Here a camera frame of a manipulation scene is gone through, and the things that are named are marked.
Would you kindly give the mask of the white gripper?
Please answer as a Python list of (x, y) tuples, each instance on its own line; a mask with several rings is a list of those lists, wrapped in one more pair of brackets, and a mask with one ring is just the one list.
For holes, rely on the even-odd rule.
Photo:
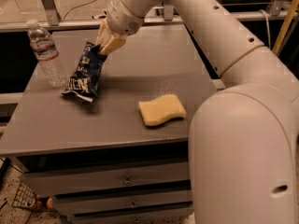
[(95, 44), (99, 53), (108, 55), (125, 45), (126, 38), (112, 35), (134, 35), (143, 24), (143, 19), (134, 15), (121, 0), (111, 0), (107, 6), (107, 18), (101, 21)]

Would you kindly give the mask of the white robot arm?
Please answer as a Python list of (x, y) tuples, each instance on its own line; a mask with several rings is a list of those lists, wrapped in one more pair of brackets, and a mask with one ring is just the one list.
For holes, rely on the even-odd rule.
[[(118, 49), (162, 0), (111, 0), (98, 42)], [(192, 118), (196, 224), (298, 224), (297, 77), (217, 0), (170, 0), (225, 85)]]

